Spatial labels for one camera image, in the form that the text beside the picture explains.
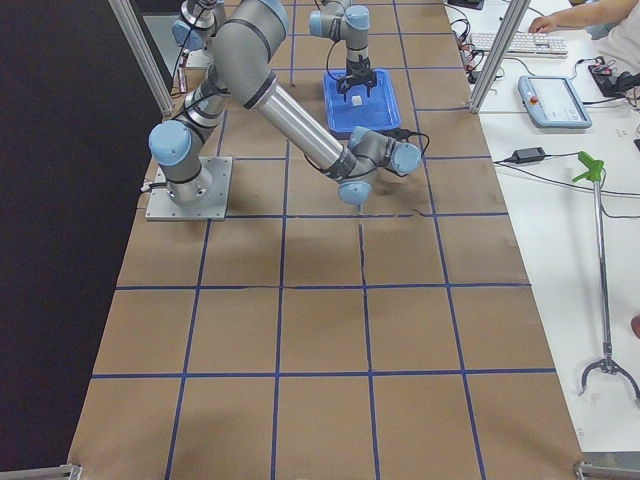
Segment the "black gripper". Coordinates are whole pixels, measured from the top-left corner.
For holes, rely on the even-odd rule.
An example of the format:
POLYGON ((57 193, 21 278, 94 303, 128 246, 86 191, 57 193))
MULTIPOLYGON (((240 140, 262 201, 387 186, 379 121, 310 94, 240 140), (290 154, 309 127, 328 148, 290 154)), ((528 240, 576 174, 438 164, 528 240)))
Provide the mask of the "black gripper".
POLYGON ((374 77, 370 59, 362 55, 357 60, 346 59, 346 73, 345 76, 336 80, 336 91, 346 100, 351 86, 357 85, 365 85, 368 97, 377 86, 377 78, 374 77))

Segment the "person hand at keyboard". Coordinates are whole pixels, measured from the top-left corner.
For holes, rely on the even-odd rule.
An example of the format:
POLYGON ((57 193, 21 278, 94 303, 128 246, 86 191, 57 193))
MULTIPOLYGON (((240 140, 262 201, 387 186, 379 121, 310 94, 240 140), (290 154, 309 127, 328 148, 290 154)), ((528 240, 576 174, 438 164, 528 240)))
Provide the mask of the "person hand at keyboard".
POLYGON ((529 33, 551 33, 559 30, 558 21, 554 15, 535 18, 528 28, 529 33))

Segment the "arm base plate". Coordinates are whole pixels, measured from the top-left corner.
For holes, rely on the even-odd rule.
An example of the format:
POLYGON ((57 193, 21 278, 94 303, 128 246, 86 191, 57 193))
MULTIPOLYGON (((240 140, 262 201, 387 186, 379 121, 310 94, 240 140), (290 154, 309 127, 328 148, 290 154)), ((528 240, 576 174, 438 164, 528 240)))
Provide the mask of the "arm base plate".
POLYGON ((213 59, 203 50, 191 51, 188 54, 185 67, 192 70, 207 70, 213 63, 213 59))
POLYGON ((201 171, 184 184, 168 182, 160 166, 150 190, 148 221, 224 221, 226 218, 233 157, 201 156, 201 171))

